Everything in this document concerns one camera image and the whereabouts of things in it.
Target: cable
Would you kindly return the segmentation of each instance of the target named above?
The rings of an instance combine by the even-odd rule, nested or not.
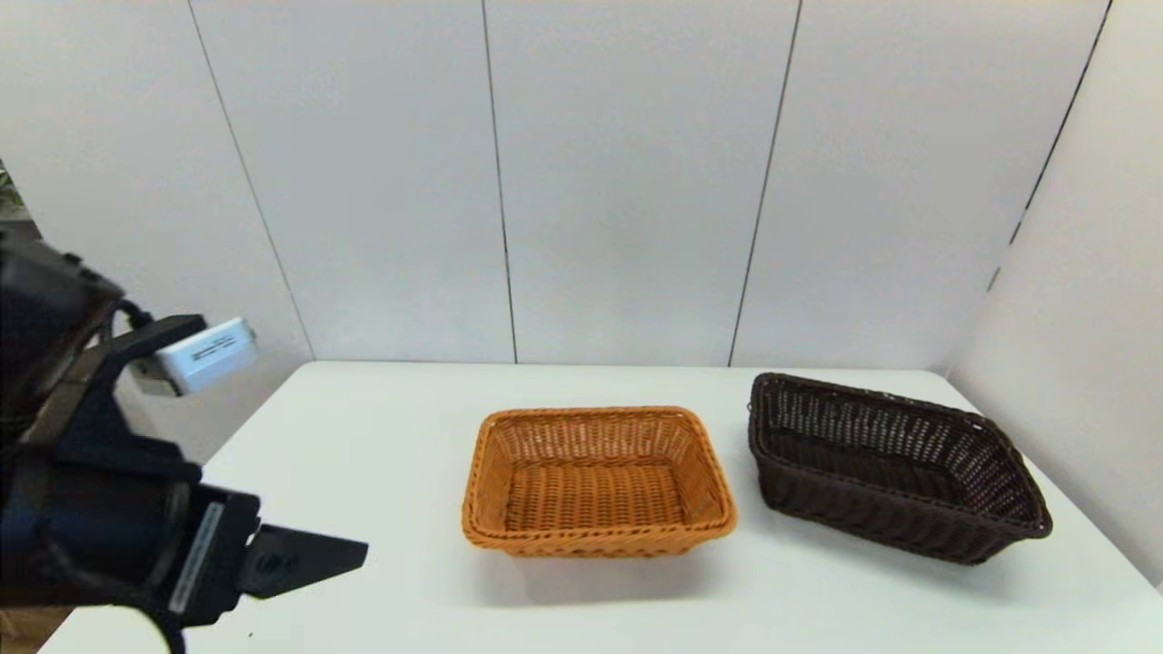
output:
[[[162,632],[162,638],[165,639],[170,654],[186,654],[186,640],[181,635],[181,625],[152,597],[121,580],[83,568],[60,543],[52,539],[47,525],[41,525],[37,533],[41,543],[49,554],[45,561],[47,569],[43,570],[48,573],[47,576],[53,577],[59,574],[65,581],[108,599],[113,604],[137,609],[154,623],[157,631]]]
[[[101,324],[101,332],[98,336],[98,342],[109,343],[113,341],[113,327],[114,322],[117,320],[119,312],[129,317],[129,327],[133,329],[141,329],[150,322],[154,322],[154,314],[148,311],[143,311],[136,303],[127,299],[117,300],[117,304],[113,306],[113,311],[109,312],[109,317]]]

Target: basket rim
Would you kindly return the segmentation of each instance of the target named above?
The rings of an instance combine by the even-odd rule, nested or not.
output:
[[[585,417],[613,417],[613,415],[671,415],[678,417],[691,427],[694,434],[694,442],[698,443],[707,461],[711,463],[711,474],[714,488],[718,491],[719,509],[721,517],[714,520],[701,520],[692,524],[671,525],[612,525],[602,527],[576,527],[568,529],[529,529],[529,531],[499,531],[488,529],[480,525],[475,504],[475,490],[480,478],[480,468],[484,460],[485,447],[492,436],[497,424],[504,419],[520,418],[585,418]],[[604,542],[611,536],[650,536],[658,534],[675,534],[676,536],[687,535],[685,540],[711,540],[729,534],[739,521],[739,511],[735,499],[732,497],[730,486],[727,485],[726,475],[719,457],[715,456],[711,445],[711,436],[707,434],[702,420],[691,410],[672,405],[651,406],[590,406],[590,407],[554,407],[554,408],[507,408],[490,413],[480,424],[477,433],[476,450],[472,455],[472,468],[469,472],[469,484],[464,492],[464,504],[461,510],[462,528],[465,536],[475,545],[493,549],[507,549],[518,545],[531,545],[540,540],[556,540],[558,538],[578,540],[585,542],[592,540],[594,543]]]
[[[871,401],[882,406],[907,406],[913,410],[921,410],[936,414],[940,418],[950,420],[969,420],[977,428],[983,432],[983,435],[991,439],[994,445],[999,446],[1003,454],[1006,457],[1006,463],[1012,472],[1014,472],[1022,483],[1022,488],[1026,491],[1026,500],[1034,509],[1036,518],[1030,520],[1015,520],[1013,518],[1006,518],[1003,516],[996,516],[985,511],[977,511],[969,509],[962,504],[952,504],[949,502],[934,499],[920,495],[908,493],[904,491],[898,491],[894,489],[889,489],[879,486],[876,484],[870,484],[861,479],[854,479],[843,475],[836,475],[833,472],[825,472],[818,468],[812,468],[789,461],[782,456],[772,454],[766,449],[765,443],[759,438],[758,431],[758,418],[755,411],[756,400],[759,399],[758,394],[765,390],[763,385],[770,382],[786,383],[790,385],[799,386],[815,386],[819,390],[826,390],[829,392],[839,392],[844,396],[849,396],[856,399]],[[971,413],[968,411],[961,411],[958,408],[952,408],[950,406],[943,406],[940,404],[907,398],[904,396],[897,396],[893,393],[887,393],[883,391],[872,391],[869,389],[857,389],[854,386],[844,386],[841,384],[833,384],[829,382],[820,382],[816,379],[807,379],[804,377],[797,377],[794,375],[786,375],[782,372],[764,372],[755,378],[752,384],[752,398],[750,410],[750,419],[748,421],[748,446],[751,454],[755,456],[756,461],[761,465],[766,465],[769,468],[779,468],[785,470],[794,470],[797,474],[814,478],[820,483],[827,484],[840,484],[849,488],[856,488],[861,491],[868,491],[873,495],[880,496],[883,499],[887,499],[894,503],[908,504],[922,510],[936,509],[946,512],[951,512],[957,516],[957,519],[965,519],[977,524],[978,526],[986,528],[1006,528],[1007,532],[1013,535],[1021,538],[1041,539],[1050,535],[1054,529],[1054,519],[1050,517],[1050,511],[1046,505],[1046,498],[1042,496],[1041,489],[1034,482],[1026,468],[1022,460],[1022,455],[1013,446],[1009,436],[1001,431],[1001,428],[984,415],[978,413]],[[771,429],[772,435],[779,434],[798,434],[793,429]],[[839,449],[854,450],[855,448],[846,448],[837,446]]]

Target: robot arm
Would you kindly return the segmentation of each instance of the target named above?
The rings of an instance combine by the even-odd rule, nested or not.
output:
[[[78,257],[2,230],[0,285],[0,606],[133,606],[183,652],[183,627],[213,624],[242,593],[363,564],[366,543],[262,525],[258,497],[200,483],[174,443],[130,432],[119,376],[202,333],[200,315],[155,321]],[[114,337],[127,307],[131,329]]]

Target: white wall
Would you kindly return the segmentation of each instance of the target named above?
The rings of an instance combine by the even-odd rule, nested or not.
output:
[[[794,0],[487,0],[522,363],[726,365]]]
[[[0,2],[0,152],[44,237],[156,315],[245,315],[258,332],[257,364],[133,407],[208,458],[311,351],[190,8]]]
[[[1163,580],[1163,3],[1116,0],[952,382]]]
[[[805,0],[734,365],[946,374],[1106,0]]]
[[[195,0],[320,358],[512,362],[480,0]]]

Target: brown wicker basket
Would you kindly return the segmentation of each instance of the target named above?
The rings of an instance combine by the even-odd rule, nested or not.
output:
[[[765,374],[749,432],[763,499],[791,516],[969,566],[1053,528],[1021,454],[973,413]]]
[[[470,541],[515,556],[683,554],[735,520],[702,422],[677,406],[493,413],[462,511]]]

